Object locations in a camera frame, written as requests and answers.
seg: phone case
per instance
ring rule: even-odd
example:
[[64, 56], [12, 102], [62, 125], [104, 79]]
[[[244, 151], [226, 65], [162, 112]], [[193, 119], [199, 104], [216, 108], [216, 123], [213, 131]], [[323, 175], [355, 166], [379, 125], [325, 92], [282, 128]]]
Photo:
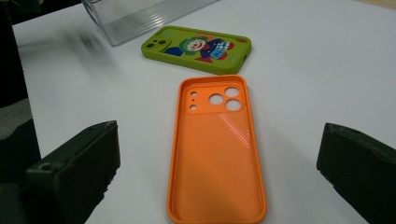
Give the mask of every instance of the phone case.
[[183, 81], [169, 217], [175, 223], [258, 223], [266, 208], [246, 81], [237, 75]]
[[141, 47], [146, 58], [198, 69], [211, 74], [236, 74], [251, 51], [241, 35], [165, 26]]

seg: camera hole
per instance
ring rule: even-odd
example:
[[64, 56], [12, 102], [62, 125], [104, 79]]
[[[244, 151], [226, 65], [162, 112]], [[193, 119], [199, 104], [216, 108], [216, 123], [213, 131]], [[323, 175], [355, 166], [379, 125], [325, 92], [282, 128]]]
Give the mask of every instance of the camera hole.
[[232, 99], [232, 100], [227, 101], [225, 106], [227, 107], [227, 109], [235, 111], [235, 110], [238, 110], [239, 108], [241, 108], [241, 102], [239, 102], [238, 100]]
[[235, 97], [239, 94], [239, 90], [235, 87], [229, 87], [225, 90], [225, 94], [230, 97]]
[[220, 94], [213, 94], [209, 97], [209, 102], [212, 105], [219, 105], [223, 102], [223, 96]]

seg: white surface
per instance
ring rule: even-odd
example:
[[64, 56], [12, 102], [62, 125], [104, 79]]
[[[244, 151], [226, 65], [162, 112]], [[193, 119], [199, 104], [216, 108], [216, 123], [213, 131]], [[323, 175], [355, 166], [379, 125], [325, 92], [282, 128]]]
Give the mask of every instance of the white surface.
[[[267, 191], [263, 223], [366, 223], [316, 160], [325, 122], [396, 147], [395, 21], [394, 10], [350, 0], [227, 0], [172, 22], [252, 40], [240, 74]], [[82, 5], [14, 31], [43, 156], [95, 123], [120, 126], [121, 168], [87, 223], [170, 223], [177, 88], [211, 75], [145, 59], [140, 45], [154, 32], [111, 48]]]

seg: cartoon clown print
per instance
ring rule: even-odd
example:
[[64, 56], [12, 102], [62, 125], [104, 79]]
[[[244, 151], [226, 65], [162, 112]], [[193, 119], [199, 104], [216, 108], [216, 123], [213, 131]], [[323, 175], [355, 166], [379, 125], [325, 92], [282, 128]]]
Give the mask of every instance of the cartoon clown print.
[[233, 48], [233, 43], [225, 42], [219, 38], [207, 41], [206, 37], [200, 36], [184, 40], [180, 43], [179, 48], [186, 55], [193, 55], [199, 51], [204, 60], [223, 60], [227, 58], [226, 50]]

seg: transparent box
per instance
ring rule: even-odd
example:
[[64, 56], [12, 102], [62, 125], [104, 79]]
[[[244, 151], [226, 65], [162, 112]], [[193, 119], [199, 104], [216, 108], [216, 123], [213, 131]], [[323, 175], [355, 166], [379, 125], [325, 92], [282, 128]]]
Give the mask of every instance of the transparent box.
[[119, 46], [154, 28], [219, 0], [82, 0], [111, 46]]

